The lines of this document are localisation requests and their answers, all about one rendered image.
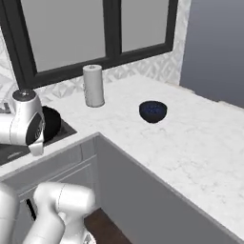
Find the grey counter side panel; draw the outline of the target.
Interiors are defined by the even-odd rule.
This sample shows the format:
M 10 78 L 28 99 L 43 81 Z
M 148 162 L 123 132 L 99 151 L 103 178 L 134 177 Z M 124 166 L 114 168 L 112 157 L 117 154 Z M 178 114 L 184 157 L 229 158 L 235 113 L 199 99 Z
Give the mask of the grey counter side panel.
M 132 244 L 244 244 L 105 136 L 94 145 L 101 207 Z

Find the white paper towel roll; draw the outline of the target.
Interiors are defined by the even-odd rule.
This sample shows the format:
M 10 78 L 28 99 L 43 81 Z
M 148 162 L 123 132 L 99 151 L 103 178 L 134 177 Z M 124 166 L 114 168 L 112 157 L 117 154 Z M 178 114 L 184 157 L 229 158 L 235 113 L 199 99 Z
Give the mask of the white paper towel roll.
M 83 68 L 84 93 L 88 107 L 98 108 L 105 104 L 102 67 L 88 65 Z

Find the tall grey cabinet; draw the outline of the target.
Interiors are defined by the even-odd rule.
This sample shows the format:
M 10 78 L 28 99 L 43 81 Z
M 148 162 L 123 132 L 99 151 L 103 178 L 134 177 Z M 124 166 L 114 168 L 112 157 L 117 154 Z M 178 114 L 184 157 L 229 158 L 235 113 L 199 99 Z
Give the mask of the tall grey cabinet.
M 180 85 L 244 108 L 244 0 L 192 0 Z

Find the black framed window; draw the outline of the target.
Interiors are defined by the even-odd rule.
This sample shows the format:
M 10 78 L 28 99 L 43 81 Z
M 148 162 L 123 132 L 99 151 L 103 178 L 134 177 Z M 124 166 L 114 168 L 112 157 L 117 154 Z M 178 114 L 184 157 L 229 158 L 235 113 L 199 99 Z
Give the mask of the black framed window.
M 36 89 L 173 50 L 178 0 L 0 0 L 21 89 Z

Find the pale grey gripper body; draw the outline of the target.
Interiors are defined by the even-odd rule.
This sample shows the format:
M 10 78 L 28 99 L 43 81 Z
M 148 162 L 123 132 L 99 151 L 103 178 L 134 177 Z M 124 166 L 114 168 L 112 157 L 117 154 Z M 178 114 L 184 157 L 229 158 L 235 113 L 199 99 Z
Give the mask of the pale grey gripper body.
M 44 146 L 42 141 L 35 141 L 33 144 L 29 145 L 30 153 L 33 156 L 39 156 L 44 153 Z

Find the dark blue bowl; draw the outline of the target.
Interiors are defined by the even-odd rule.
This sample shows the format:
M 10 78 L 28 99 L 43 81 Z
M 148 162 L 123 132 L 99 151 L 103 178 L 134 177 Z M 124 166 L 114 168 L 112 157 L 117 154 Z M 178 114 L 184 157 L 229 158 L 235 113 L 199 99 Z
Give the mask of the dark blue bowl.
M 167 106 L 159 101 L 151 100 L 142 102 L 139 105 L 140 116 L 148 123 L 158 123 L 167 115 Z

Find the dark grey sink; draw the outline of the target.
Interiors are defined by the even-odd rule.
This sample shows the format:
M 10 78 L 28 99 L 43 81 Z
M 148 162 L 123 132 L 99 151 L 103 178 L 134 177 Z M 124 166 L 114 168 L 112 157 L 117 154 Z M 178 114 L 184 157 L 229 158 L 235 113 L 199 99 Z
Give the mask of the dark grey sink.
M 61 128 L 58 134 L 49 142 L 44 142 L 44 146 L 62 140 L 68 136 L 76 133 L 76 130 L 72 128 L 67 122 L 61 117 Z M 30 150 L 26 146 L 12 146 L 0 144 L 0 166 L 5 165 L 19 157 L 29 154 Z

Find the grey cupboard door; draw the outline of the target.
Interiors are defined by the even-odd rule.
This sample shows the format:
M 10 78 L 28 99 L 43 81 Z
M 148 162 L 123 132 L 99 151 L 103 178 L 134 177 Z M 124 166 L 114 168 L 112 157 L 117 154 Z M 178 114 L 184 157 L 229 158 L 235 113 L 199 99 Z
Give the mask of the grey cupboard door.
M 82 185 L 91 189 L 94 189 L 94 179 L 93 179 L 93 168 L 95 157 L 86 160 L 84 163 L 80 163 L 57 176 L 48 178 L 48 181 L 52 182 L 62 182 L 75 185 Z M 16 221 L 14 233 L 13 233 L 13 244 L 22 244 L 27 233 L 29 232 L 33 219 L 31 213 L 26 205 L 26 199 L 30 199 L 32 206 L 37 213 L 36 206 L 32 200 L 33 193 L 37 187 L 35 184 L 32 188 L 24 191 L 19 195 L 20 197 L 20 212 Z

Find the black round pan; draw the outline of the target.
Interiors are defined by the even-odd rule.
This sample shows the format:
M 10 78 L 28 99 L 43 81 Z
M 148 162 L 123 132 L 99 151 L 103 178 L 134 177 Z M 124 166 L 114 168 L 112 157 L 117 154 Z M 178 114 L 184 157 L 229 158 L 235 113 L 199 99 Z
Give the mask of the black round pan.
M 42 109 L 45 117 L 44 142 L 49 142 L 60 131 L 61 116 L 57 110 L 48 106 L 43 106 Z

